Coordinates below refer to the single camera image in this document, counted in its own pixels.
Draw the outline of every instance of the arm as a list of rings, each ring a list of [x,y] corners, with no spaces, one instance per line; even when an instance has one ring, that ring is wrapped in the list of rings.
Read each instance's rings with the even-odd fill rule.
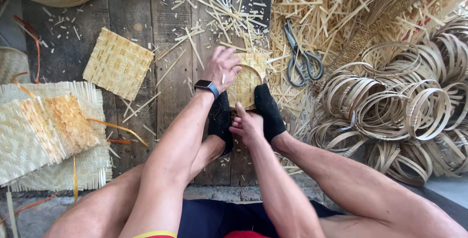
[[[220,93],[242,69],[235,66],[239,58],[230,59],[234,51],[221,46],[215,48],[203,73],[203,79],[212,81]],[[161,137],[145,164],[137,200],[120,237],[134,237],[150,231],[177,234],[184,188],[213,101],[212,92],[198,89]]]
[[[281,237],[324,238],[319,219],[306,195],[286,174],[263,136],[263,120],[238,102],[230,131],[242,136],[252,155],[263,206]]]
[[[412,238],[468,237],[465,229],[437,205],[364,164],[304,144],[287,132],[273,138],[272,146],[317,181],[333,201],[358,216],[348,216],[348,222],[343,221],[346,217],[321,221],[324,230],[335,232],[342,229],[337,228],[339,225],[350,226],[347,233],[355,230],[360,234],[380,233],[381,237],[383,233]]]

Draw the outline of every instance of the foot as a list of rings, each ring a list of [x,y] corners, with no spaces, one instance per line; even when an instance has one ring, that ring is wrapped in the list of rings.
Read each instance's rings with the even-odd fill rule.
[[[283,119],[278,111],[278,105],[270,94],[266,83],[255,87],[255,108],[263,117],[263,133],[266,140],[271,144],[272,139],[286,131]]]
[[[227,92],[222,92],[213,102],[208,113],[208,135],[217,135],[225,141],[226,146],[221,155],[225,155],[233,149],[233,135],[229,131],[231,126],[231,112]]]

